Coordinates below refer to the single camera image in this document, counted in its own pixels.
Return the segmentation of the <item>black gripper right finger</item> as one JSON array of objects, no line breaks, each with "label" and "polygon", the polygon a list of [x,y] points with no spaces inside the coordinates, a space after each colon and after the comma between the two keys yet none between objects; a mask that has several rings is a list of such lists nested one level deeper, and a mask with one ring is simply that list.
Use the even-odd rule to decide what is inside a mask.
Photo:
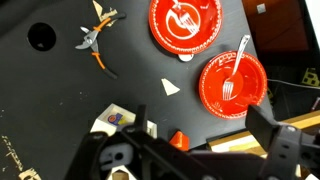
[{"label": "black gripper right finger", "polygon": [[264,150],[276,150],[280,147],[278,137],[282,125],[268,117],[259,106],[248,106],[245,126]]}]

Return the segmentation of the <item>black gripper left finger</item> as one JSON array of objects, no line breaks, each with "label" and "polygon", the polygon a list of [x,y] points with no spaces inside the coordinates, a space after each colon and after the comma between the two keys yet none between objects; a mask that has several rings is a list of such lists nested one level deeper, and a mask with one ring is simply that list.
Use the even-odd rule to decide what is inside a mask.
[{"label": "black gripper left finger", "polygon": [[136,131],[147,130],[147,106],[145,104],[138,106],[134,127]]}]

